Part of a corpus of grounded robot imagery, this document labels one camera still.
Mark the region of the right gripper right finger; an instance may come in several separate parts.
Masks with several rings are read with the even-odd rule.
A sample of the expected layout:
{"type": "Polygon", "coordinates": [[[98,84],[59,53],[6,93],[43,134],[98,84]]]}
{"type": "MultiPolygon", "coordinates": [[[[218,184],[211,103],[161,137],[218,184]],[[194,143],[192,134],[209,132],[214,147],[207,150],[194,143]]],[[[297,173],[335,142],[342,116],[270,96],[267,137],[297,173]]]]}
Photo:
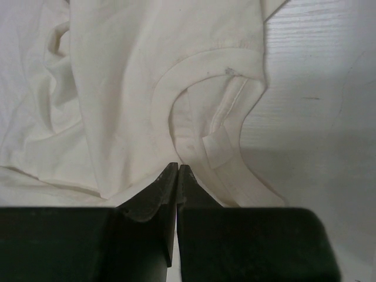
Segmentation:
{"type": "Polygon", "coordinates": [[[179,170],[177,237],[183,281],[341,280],[312,211],[223,207],[187,165],[179,170]]]}

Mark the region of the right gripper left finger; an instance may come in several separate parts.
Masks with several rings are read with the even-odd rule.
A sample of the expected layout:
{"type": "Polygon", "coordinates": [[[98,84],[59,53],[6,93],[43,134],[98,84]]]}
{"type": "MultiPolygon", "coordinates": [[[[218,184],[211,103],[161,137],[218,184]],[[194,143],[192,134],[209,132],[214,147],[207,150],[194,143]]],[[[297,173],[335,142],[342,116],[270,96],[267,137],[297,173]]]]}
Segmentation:
{"type": "Polygon", "coordinates": [[[4,207],[2,281],[165,281],[179,167],[118,207],[4,207]]]}

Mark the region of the white t-shirt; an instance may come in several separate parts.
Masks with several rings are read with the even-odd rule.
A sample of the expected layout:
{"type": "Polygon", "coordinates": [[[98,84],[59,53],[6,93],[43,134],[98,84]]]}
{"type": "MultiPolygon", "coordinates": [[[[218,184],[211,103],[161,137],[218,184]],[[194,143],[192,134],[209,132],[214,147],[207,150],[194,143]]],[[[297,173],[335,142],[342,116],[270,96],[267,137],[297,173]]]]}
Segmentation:
{"type": "Polygon", "coordinates": [[[2,1],[1,205],[117,206],[169,164],[282,206],[244,164],[281,1],[2,1]]]}

